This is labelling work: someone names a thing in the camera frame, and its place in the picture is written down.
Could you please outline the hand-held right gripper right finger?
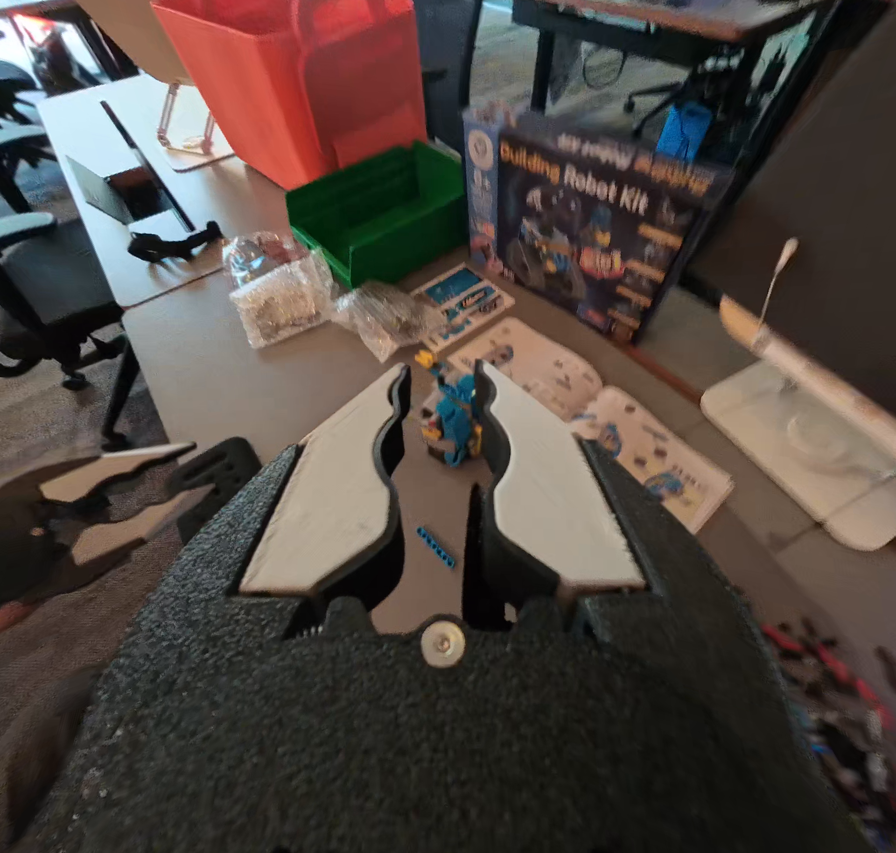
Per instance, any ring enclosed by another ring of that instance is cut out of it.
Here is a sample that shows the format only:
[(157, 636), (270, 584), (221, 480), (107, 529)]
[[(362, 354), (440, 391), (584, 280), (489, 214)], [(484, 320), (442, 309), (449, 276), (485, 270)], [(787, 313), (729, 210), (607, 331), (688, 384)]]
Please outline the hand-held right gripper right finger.
[(646, 580), (573, 431), (499, 369), (475, 368), (491, 472), (483, 566), (499, 594), (644, 590)]

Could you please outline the orange storage box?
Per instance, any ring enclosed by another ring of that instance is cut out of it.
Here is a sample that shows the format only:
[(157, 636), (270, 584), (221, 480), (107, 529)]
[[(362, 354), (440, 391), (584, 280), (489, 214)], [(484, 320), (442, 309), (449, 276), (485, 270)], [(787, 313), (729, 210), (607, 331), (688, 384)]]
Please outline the orange storage box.
[(154, 0), (234, 153), (285, 190), (428, 138), (412, 0)]

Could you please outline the instruction booklet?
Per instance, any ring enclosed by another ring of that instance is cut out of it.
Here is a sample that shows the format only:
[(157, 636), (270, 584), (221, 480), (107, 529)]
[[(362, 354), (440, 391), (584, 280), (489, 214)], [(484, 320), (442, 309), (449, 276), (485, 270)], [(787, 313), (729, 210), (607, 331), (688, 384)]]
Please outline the instruction booklet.
[(621, 388), (606, 385), (583, 358), (519, 319), (499, 321), (448, 362), (471, 374), (479, 359), (559, 416), (573, 433), (600, 444), (692, 534), (701, 531), (732, 492), (730, 474)]

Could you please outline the bubble wrap bag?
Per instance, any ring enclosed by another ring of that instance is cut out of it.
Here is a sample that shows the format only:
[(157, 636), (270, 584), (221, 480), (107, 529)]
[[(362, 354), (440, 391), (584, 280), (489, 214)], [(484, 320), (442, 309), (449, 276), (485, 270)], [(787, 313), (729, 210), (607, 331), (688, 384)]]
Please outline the bubble wrap bag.
[(233, 238), (222, 252), (235, 308), (254, 350), (330, 320), (337, 284), (318, 247), (270, 231)]
[(338, 297), (330, 315), (333, 323), (355, 333), (380, 364), (403, 347), (419, 343), (437, 317), (398, 287), (375, 280)]

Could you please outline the black office chair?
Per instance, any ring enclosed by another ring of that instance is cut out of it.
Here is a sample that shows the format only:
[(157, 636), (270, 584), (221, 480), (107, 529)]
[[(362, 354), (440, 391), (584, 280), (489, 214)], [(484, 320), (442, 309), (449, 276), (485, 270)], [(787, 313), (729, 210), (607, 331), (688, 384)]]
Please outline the black office chair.
[(54, 362), (62, 387), (89, 386), (84, 369), (120, 359), (100, 434), (104, 451), (130, 443), (117, 423), (139, 373), (125, 333), (110, 340), (96, 333), (120, 324), (115, 301), (79, 221), (60, 224), (49, 212), (1, 218), (1, 376), (23, 376), (41, 362)]

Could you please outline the black board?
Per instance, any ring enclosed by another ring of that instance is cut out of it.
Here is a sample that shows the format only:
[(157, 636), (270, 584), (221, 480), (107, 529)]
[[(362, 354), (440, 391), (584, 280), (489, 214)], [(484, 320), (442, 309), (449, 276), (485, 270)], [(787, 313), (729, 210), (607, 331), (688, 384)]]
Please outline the black board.
[(693, 264), (880, 408), (895, 405), (895, 15), (891, 6), (746, 186)]

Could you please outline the dark perforated chair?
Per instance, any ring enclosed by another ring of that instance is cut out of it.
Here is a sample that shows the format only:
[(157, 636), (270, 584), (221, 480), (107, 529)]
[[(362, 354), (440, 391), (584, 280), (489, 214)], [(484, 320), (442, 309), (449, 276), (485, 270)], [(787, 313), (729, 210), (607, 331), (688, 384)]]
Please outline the dark perforated chair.
[(182, 544), (187, 545), (261, 471), (262, 466), (252, 445), (242, 437), (224, 440), (178, 466), (166, 483), (169, 496), (211, 487), (203, 500), (177, 518), (176, 527)]

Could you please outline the sticker sheet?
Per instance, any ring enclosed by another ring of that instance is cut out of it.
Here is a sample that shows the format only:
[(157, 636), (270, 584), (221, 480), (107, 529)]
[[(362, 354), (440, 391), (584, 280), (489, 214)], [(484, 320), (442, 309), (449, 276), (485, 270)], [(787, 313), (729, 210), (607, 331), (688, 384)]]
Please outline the sticker sheet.
[(510, 294), (466, 264), (459, 264), (418, 287), (411, 296), (442, 315), (441, 329), (422, 343), (435, 354), (482, 332), (490, 321), (515, 305)]

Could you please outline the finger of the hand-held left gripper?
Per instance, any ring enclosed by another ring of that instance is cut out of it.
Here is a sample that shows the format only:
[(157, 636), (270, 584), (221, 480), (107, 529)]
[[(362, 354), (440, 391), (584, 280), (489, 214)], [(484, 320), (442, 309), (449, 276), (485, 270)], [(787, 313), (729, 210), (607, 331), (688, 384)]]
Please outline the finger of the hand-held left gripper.
[(125, 549), (133, 550), (176, 522), (186, 511), (203, 501), (213, 489), (214, 486), (187, 489), (168, 501), (144, 508), (127, 520), (97, 523), (87, 527), (78, 535), (71, 548), (73, 563), (84, 566)]
[(39, 492), (45, 501), (73, 504), (118, 479), (135, 477), (149, 467), (169, 462), (195, 448), (196, 444), (163, 444), (105, 453), (39, 484)]

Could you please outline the blue long beam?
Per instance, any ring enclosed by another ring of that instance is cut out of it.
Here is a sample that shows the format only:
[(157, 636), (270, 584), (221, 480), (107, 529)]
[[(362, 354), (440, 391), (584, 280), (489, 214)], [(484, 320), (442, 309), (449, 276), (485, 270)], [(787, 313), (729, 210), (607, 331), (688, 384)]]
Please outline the blue long beam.
[(423, 525), (417, 526), (416, 534), (447, 569), (452, 571), (455, 569), (456, 560), (454, 555), (442, 545), (440, 539), (430, 529)]

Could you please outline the grey blue brick robot model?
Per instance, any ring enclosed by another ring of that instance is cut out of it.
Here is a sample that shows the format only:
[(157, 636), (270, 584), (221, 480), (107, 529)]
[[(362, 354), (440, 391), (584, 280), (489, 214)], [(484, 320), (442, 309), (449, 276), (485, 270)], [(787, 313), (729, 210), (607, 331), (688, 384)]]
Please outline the grey blue brick robot model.
[(414, 357), (433, 381), (417, 411), (428, 454), (452, 468), (477, 458), (482, 447), (482, 421), (473, 372), (437, 361), (425, 348)]

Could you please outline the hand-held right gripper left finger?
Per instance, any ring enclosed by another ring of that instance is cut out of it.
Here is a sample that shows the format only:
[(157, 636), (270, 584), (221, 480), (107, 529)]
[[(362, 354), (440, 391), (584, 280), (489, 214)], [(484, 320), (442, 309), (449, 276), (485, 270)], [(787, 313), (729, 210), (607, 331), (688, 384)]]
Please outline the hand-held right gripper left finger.
[(398, 514), (384, 446), (401, 431), (409, 382), (408, 366), (391, 367), (302, 439), (241, 594), (318, 596), (386, 540)]

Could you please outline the blue cloth bag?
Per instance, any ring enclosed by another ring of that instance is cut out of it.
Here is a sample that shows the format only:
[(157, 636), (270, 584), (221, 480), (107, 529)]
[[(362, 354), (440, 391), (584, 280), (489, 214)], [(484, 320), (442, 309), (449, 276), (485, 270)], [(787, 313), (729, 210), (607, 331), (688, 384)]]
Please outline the blue cloth bag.
[(671, 106), (655, 151), (687, 163), (694, 162), (712, 121), (712, 110), (700, 103)]

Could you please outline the pile of small brick pieces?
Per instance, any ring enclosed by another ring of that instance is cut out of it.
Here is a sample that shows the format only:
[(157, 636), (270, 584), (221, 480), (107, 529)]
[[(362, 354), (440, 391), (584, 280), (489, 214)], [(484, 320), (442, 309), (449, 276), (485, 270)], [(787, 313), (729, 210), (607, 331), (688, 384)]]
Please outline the pile of small brick pieces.
[(808, 618), (760, 623), (826, 780), (875, 851), (895, 850), (894, 716)]

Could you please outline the dark blue robot kit box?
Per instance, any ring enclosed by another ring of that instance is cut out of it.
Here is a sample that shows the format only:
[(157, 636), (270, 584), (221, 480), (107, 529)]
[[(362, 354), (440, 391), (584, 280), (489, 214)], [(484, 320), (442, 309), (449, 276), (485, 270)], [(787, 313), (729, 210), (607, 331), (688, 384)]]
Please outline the dark blue robot kit box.
[(734, 178), (627, 135), (501, 103), (462, 114), (471, 256), (622, 343), (637, 338)]

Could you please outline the white folding stand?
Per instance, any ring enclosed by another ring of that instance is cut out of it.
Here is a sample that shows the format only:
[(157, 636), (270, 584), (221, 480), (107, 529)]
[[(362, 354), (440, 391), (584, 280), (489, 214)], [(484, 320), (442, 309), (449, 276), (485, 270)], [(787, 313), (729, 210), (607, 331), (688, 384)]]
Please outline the white folding stand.
[(801, 352), (766, 321), (797, 238), (782, 246), (758, 316), (723, 296), (721, 324), (754, 358), (716, 383), (700, 408), (836, 542), (872, 553), (895, 537), (895, 418)]

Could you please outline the wooden background desk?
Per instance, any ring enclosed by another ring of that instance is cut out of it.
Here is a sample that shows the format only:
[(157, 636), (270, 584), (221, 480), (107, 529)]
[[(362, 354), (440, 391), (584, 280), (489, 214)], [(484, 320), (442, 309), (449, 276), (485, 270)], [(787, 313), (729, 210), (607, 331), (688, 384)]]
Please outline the wooden background desk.
[(718, 109), (703, 148), (721, 149), (722, 141), (745, 143), (765, 107), (756, 100), (754, 74), (772, 37), (795, 28), (807, 17), (825, 18), (835, 0), (795, 0), (777, 5), (763, 0), (511, 0), (512, 22), (533, 29), (539, 38), (532, 79), (531, 109), (544, 114), (550, 76), (560, 38), (588, 43), (636, 58), (687, 70), (684, 87), (670, 97), (686, 96), (708, 81), (708, 64), (737, 58), (719, 72), (711, 97)]

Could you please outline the metal laptop stand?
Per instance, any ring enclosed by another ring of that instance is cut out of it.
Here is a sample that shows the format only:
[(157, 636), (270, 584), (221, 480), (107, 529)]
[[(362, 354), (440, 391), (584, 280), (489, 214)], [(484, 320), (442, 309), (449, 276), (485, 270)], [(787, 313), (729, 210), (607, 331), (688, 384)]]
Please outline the metal laptop stand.
[(136, 67), (164, 86), (156, 139), (185, 173), (233, 156), (202, 95), (162, 27), (155, 0), (74, 0)]

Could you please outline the black mesh chair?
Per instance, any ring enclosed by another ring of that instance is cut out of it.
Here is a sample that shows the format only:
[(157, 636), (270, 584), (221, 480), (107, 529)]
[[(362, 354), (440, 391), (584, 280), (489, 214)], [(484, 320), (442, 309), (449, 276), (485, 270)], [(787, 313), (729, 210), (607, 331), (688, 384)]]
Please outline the black mesh chair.
[(427, 134), (463, 153), (462, 114), (483, 0), (412, 0), (415, 8)]

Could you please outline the green plastic bin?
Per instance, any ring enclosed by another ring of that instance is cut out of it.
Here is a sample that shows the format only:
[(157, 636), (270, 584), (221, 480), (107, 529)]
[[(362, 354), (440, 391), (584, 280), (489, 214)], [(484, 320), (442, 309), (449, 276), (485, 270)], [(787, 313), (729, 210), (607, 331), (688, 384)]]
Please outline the green plastic bin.
[(468, 241), (462, 162), (416, 141), (289, 190), (297, 242), (343, 287), (396, 283)]

